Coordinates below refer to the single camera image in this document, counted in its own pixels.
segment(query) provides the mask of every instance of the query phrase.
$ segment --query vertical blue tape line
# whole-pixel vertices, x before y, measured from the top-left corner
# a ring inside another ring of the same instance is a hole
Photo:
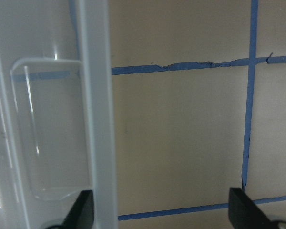
[[[248,164],[249,164],[251,119],[252,119],[255,64],[256,64],[257,12],[258,12],[258,0],[251,0],[250,47],[249,47],[249,67],[248,67],[248,86],[247,86],[248,89],[247,89],[247,103],[246,103],[246,114],[245,114],[245,134],[244,134],[244,151],[243,151],[243,166],[242,166],[243,191],[245,191],[247,185]]]

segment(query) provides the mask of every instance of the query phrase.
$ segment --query metal screw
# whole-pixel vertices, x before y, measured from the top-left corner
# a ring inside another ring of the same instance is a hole
[[[286,229],[286,223],[279,222],[279,223],[278,223],[278,228],[280,228],[280,229]]]

